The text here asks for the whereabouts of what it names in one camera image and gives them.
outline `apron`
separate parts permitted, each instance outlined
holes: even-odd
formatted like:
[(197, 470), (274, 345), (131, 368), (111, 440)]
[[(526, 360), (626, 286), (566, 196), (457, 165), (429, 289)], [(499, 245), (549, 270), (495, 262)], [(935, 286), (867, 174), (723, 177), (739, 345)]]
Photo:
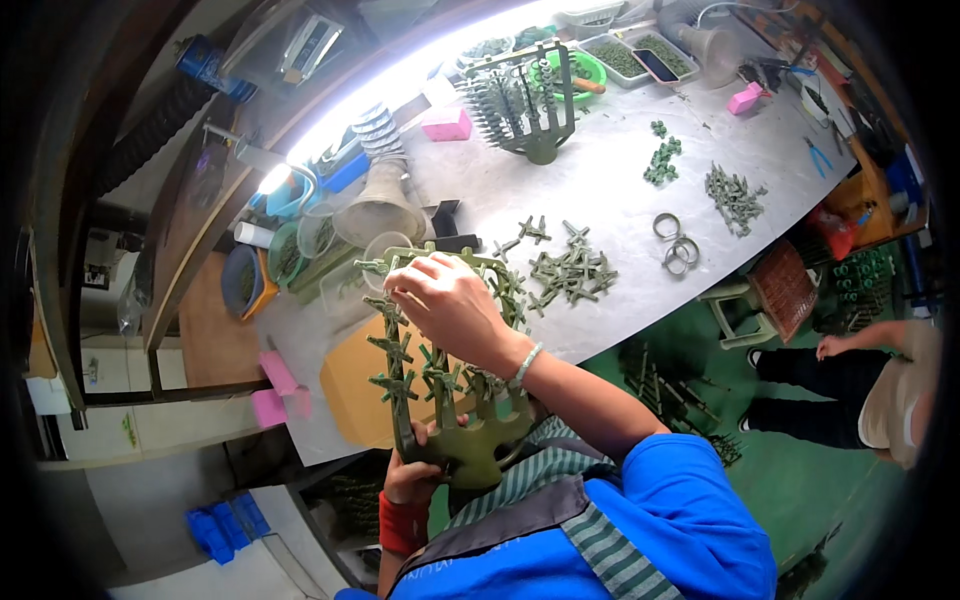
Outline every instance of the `apron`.
[(393, 588), (426, 564), (476, 555), (559, 526), (613, 598), (683, 598), (584, 491), (584, 481), (593, 477), (620, 483), (613, 461), (556, 416), (542, 422), (525, 442), (540, 451), (508, 469), (499, 486), (470, 501), (437, 537), (411, 555)]

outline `pliers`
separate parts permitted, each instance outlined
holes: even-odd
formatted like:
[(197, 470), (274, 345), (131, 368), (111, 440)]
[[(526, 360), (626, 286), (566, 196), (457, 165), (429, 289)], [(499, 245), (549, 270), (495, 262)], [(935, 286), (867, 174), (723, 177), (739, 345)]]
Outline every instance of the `pliers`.
[(827, 157), (824, 156), (824, 153), (820, 152), (820, 149), (814, 146), (813, 142), (811, 142), (810, 138), (807, 137), (806, 135), (804, 136), (804, 142), (806, 142), (806, 145), (810, 148), (810, 160), (813, 160), (813, 166), (817, 167), (817, 171), (820, 173), (820, 177), (822, 177), (823, 179), (826, 179), (827, 176), (824, 175), (824, 170), (820, 166), (820, 162), (817, 160), (817, 155), (820, 155), (820, 158), (824, 160), (824, 163), (827, 164), (827, 167), (829, 168), (830, 171), (833, 170), (833, 165), (830, 164), (830, 161), (827, 160)]

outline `blue shirt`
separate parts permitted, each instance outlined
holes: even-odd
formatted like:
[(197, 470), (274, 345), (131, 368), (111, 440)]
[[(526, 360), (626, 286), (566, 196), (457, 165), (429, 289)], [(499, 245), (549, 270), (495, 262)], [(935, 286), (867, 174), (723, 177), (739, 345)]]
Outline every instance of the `blue shirt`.
[[(588, 480), (590, 500), (685, 598), (772, 598), (777, 565), (703, 438), (658, 434), (624, 461), (623, 489)], [(407, 573), (392, 598), (610, 598), (559, 527)]]

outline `fluorescent light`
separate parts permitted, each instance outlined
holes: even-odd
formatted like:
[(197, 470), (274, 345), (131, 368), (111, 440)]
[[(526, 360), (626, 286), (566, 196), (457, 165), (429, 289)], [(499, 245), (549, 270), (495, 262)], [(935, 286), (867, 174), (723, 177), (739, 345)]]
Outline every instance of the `fluorescent light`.
[(260, 187), (256, 191), (260, 194), (272, 194), (274, 190), (280, 187), (280, 184), (290, 177), (290, 165), (278, 164), (274, 170), (267, 174), (260, 182)]
[(416, 98), (426, 82), (427, 73), (439, 61), (456, 57), (488, 37), (512, 35), (530, 25), (543, 24), (558, 7), (569, 4), (569, 0), (539, 0), (465, 27), (419, 49), (332, 108), (294, 146), (287, 155), (287, 162), (305, 163), (312, 156), (319, 156), (343, 136), (356, 117), (377, 102), (382, 101), (390, 110), (396, 110)]

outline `person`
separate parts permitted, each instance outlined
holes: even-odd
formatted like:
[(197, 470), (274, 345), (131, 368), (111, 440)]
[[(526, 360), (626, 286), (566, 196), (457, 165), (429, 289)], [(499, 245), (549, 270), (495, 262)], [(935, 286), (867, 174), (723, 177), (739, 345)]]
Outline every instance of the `person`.
[[(671, 433), (633, 396), (507, 326), (483, 280), (438, 252), (384, 287), (437, 347), (552, 412), (536, 452), (426, 540), (440, 467), (396, 451), (380, 495), (381, 596), (772, 598), (770, 541), (716, 452)], [(415, 423), (418, 442), (427, 428)]]
[[(871, 324), (816, 348), (747, 350), (763, 381), (789, 383), (831, 402), (755, 398), (740, 431), (779, 431), (798, 440), (866, 449), (911, 468), (933, 411), (942, 336), (924, 321)], [(875, 349), (893, 348), (900, 356)]]

